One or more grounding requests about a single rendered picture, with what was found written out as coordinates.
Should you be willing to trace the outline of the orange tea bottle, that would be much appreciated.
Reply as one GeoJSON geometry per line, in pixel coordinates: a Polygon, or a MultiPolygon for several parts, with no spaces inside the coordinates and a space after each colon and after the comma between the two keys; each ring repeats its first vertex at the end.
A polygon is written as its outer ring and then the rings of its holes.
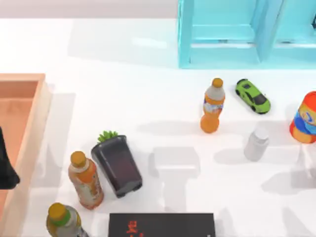
{"type": "Polygon", "coordinates": [[[75,151],[71,154],[68,175],[83,207],[93,210],[101,204],[104,193],[97,167],[91,159],[85,156],[84,152],[75,151]]]}

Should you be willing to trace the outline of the salmon-coloured shallow box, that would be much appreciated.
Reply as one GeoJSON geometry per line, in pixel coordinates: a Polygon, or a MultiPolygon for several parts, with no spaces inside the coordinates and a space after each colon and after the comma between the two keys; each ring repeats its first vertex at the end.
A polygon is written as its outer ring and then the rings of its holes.
{"type": "Polygon", "coordinates": [[[0,142],[20,178],[14,189],[0,190],[0,237],[21,235],[50,102],[45,74],[0,73],[0,142]]]}

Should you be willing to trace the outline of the orange and blue cup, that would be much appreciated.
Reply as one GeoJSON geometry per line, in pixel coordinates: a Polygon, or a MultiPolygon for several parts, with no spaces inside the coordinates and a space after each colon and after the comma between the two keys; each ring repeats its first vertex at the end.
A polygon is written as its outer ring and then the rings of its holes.
{"type": "Polygon", "coordinates": [[[300,143],[316,142],[316,91],[306,94],[290,124],[289,131],[300,143]]]}

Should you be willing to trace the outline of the light blue rack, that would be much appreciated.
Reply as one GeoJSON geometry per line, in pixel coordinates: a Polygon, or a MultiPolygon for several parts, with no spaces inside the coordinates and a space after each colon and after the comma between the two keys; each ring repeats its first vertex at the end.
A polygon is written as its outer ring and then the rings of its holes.
{"type": "Polygon", "coordinates": [[[178,64],[316,69],[316,0],[178,0],[178,64]]]}

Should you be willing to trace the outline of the green toy car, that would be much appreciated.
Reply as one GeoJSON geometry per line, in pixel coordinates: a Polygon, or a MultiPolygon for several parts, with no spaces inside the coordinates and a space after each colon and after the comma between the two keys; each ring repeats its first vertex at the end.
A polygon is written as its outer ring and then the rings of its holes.
{"type": "Polygon", "coordinates": [[[266,114],[271,109],[271,103],[252,82],[240,79],[236,83],[236,94],[257,114],[266,114]]]}

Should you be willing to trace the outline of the yellow-capped green-banded bottle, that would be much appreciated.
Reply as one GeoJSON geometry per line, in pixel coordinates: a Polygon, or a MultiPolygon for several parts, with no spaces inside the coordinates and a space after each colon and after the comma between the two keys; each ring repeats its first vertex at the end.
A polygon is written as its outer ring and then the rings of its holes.
{"type": "Polygon", "coordinates": [[[49,207],[46,227],[51,237],[90,237],[77,210],[59,202],[49,207]]]}

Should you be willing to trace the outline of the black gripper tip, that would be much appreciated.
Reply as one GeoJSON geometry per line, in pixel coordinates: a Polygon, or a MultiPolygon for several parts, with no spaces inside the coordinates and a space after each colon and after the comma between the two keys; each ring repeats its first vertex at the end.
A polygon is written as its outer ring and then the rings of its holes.
{"type": "Polygon", "coordinates": [[[12,190],[20,183],[20,178],[12,167],[5,147],[0,127],[0,190],[12,190]]]}

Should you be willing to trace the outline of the black pot with green plant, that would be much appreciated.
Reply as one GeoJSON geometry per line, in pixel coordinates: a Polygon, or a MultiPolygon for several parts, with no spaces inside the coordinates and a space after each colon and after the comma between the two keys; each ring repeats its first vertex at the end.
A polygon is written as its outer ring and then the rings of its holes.
{"type": "Polygon", "coordinates": [[[140,189],[143,179],[129,149],[125,135],[103,131],[91,150],[92,159],[98,163],[117,198],[140,189]]]}

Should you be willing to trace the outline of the white plastic bottle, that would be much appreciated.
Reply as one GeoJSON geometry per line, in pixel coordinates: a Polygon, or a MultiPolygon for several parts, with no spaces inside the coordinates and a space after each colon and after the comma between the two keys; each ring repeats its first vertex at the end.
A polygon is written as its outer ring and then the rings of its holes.
{"type": "Polygon", "coordinates": [[[257,127],[249,135],[244,155],[250,161],[258,161],[264,155],[269,144],[269,135],[265,128],[257,127]]]}

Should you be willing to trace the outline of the black book with red print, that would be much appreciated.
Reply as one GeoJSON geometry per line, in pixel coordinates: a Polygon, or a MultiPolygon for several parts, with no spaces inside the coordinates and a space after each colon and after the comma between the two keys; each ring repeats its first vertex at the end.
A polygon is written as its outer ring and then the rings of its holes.
{"type": "Polygon", "coordinates": [[[216,237],[212,213],[111,213],[108,237],[216,237]]]}

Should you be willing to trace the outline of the orange soda bottle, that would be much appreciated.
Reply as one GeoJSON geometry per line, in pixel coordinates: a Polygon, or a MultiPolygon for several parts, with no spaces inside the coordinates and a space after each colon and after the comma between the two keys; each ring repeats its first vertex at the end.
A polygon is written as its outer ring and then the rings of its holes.
{"type": "Polygon", "coordinates": [[[200,120],[200,127],[205,133],[213,133],[219,127],[219,116],[223,110],[225,92],[223,80],[214,78],[211,86],[204,94],[203,116],[200,120]]]}

